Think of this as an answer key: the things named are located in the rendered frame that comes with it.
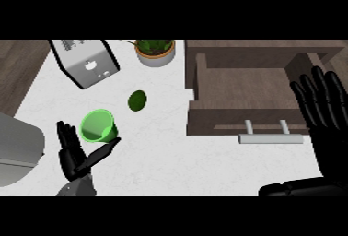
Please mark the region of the grey rounded appliance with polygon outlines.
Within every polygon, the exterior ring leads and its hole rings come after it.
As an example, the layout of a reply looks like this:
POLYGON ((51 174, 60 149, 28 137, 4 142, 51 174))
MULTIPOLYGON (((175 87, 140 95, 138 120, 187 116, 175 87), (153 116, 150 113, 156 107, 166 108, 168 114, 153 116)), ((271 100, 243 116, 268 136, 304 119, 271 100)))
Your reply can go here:
POLYGON ((0 187, 16 183, 44 155, 41 129, 0 113, 0 187))

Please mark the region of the dark green avocado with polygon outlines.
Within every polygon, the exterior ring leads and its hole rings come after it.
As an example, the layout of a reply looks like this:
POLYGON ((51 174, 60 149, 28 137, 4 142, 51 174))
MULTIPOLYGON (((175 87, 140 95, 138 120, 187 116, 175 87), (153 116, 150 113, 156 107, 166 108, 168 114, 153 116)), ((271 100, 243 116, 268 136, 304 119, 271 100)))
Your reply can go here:
POLYGON ((147 103, 146 92, 143 90, 135 90, 128 98, 130 109, 134 112, 138 112, 146 107, 146 103, 147 103))

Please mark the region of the potted green plant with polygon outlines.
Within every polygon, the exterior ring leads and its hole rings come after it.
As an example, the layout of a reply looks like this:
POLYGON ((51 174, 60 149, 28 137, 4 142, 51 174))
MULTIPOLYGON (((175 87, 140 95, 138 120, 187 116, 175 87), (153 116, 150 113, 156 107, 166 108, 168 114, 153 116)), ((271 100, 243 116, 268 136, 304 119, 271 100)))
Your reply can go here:
POLYGON ((135 40, 128 41, 134 47, 138 61, 147 67, 162 67, 174 59, 174 40, 135 40))

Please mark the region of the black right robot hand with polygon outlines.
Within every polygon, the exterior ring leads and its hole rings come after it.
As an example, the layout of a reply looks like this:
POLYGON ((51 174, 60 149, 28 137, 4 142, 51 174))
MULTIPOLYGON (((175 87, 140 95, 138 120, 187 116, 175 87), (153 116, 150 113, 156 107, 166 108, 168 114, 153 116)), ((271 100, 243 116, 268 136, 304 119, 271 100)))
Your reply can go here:
POLYGON ((299 104, 321 177, 273 183, 259 196, 348 196, 348 92, 318 66, 289 83, 299 104))

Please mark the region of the brown wooden cabinet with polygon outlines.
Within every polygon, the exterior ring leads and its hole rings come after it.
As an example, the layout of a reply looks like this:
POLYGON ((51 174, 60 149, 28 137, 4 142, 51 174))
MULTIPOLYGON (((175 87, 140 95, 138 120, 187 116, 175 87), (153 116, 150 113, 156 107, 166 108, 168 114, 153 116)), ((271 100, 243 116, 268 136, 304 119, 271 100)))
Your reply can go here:
POLYGON ((193 88, 197 54, 209 68, 284 68, 302 53, 314 53, 326 64, 345 47, 343 40, 186 40, 184 87, 193 88))

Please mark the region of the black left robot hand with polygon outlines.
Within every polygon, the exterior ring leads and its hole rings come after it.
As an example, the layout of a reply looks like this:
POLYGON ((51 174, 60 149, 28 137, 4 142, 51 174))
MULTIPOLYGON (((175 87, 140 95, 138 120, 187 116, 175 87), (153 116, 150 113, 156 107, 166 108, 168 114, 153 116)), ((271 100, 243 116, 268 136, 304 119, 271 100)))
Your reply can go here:
POLYGON ((57 121, 57 136, 60 141, 60 169, 66 180, 72 182, 91 173, 93 166, 112 154, 121 138, 116 137, 90 155, 85 155, 78 140, 76 128, 63 121, 57 121))

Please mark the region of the brown wooden drawer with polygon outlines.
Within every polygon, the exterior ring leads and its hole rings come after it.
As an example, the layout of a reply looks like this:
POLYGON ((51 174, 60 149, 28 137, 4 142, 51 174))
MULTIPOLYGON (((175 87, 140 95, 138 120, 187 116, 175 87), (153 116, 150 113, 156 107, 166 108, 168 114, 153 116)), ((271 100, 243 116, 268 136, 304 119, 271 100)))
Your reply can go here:
POLYGON ((194 99, 188 101, 186 133, 191 136, 233 136, 252 122, 258 134, 278 134, 287 123, 295 134, 308 133, 289 83, 321 65, 314 53, 301 53, 283 68, 211 68, 196 55, 194 99))

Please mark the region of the green plastic cup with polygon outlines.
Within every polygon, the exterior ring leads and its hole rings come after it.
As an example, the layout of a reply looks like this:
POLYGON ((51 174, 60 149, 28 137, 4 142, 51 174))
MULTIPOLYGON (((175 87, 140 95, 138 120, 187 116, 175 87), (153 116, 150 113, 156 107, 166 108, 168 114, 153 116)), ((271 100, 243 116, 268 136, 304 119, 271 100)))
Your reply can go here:
POLYGON ((118 136, 112 113, 104 109, 91 111, 81 120, 78 131, 87 142, 109 143, 118 136))

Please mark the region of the silver toaster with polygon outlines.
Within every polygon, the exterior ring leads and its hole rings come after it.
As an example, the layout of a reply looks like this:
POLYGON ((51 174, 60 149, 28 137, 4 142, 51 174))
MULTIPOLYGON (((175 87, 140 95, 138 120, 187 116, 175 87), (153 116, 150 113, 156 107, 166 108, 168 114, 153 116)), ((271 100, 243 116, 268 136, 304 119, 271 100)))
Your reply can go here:
POLYGON ((81 89, 87 89, 119 71, 104 40, 50 40, 60 71, 81 89))

